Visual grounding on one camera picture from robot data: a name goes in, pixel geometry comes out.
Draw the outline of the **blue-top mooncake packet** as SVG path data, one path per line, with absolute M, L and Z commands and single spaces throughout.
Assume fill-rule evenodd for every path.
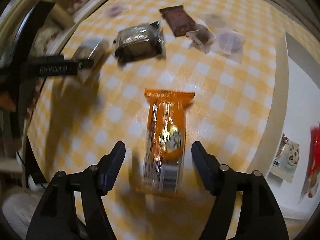
M 99 36 L 87 38 L 78 46 L 72 59 L 81 63 L 78 78 L 82 83 L 97 75 L 109 46 L 109 41 Z

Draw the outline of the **black silver snack packet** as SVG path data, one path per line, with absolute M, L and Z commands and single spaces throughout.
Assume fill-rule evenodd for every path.
M 121 30 L 114 40 L 114 57 L 119 65 L 152 57 L 165 59 L 161 22 L 144 23 Z

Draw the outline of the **orange snack packet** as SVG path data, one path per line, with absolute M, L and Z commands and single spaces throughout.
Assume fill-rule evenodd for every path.
M 143 185 L 139 191 L 160 197 L 178 196 L 185 140 L 186 110 L 195 93 L 146 89 L 149 103 Z

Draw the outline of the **brown chocolate snack packet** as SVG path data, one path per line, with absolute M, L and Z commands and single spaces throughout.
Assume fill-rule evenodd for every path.
M 159 9 L 175 37 L 185 36 L 195 31 L 195 21 L 185 12 L 183 5 Z

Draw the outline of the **clear packet purple pastry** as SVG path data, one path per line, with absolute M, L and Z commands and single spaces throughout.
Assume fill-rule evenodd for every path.
M 242 63 L 246 38 L 237 31 L 219 33 L 211 46 L 211 51 L 228 60 Z

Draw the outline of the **clear packet brown pastry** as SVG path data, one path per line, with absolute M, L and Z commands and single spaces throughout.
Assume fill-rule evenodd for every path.
M 191 45 L 208 54 L 211 50 L 211 46 L 215 41 L 215 35 L 202 24 L 195 24 L 195 30 L 186 33 L 186 37 L 192 40 Z

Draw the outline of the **clear packet beige ring pastry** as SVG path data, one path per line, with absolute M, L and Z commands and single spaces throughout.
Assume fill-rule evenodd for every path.
M 207 13 L 200 15 L 200 19 L 210 28 L 224 28 L 227 23 L 221 14 L 217 13 Z

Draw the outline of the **white cookie snack packet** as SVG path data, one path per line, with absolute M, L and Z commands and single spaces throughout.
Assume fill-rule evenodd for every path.
M 283 133 L 270 173 L 288 183 L 292 183 L 299 159 L 299 144 L 290 140 Z

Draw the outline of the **red snack packet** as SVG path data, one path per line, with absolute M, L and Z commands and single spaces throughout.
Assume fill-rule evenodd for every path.
M 303 194 L 306 194 L 308 198 L 313 198 L 319 187 L 319 125 L 313 126 L 310 134 L 309 162 Z

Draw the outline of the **white tray box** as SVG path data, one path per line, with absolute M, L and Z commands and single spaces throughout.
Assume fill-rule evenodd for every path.
M 308 220 L 319 205 L 319 192 L 307 194 L 311 167 L 311 129 L 319 125 L 319 63 L 289 33 L 276 46 L 276 75 L 271 109 L 257 152 L 247 172 L 259 170 L 266 178 L 283 216 Z M 283 136 L 299 145 L 293 169 L 281 157 L 283 171 L 273 161 Z

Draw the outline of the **clear packet pink pastry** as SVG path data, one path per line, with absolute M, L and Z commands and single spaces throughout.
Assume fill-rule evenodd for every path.
M 115 18 L 127 13 L 130 10 L 130 6 L 127 4 L 118 3 L 108 7 L 105 10 L 105 16 L 108 18 Z

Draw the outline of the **yellow checkered cloth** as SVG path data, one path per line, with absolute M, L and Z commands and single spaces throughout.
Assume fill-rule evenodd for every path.
M 109 0 L 84 20 L 63 52 L 72 56 L 89 37 L 115 39 L 128 27 L 162 20 L 160 9 L 182 5 L 195 21 L 220 13 L 245 37 L 242 63 L 205 54 L 175 37 L 165 21 L 166 57 L 120 66 L 113 56 L 88 88 L 71 78 L 48 79 L 28 129 L 36 160 L 47 179 L 97 163 L 116 142 L 126 155 L 103 204 L 117 239 L 198 239 L 214 198 L 193 166 L 191 145 L 202 142 L 222 163 L 245 172 L 263 136 L 272 104 L 276 44 L 289 33 L 319 57 L 319 41 L 262 0 Z M 151 92 L 191 92 L 182 119 L 186 132 L 180 198 L 140 192 Z

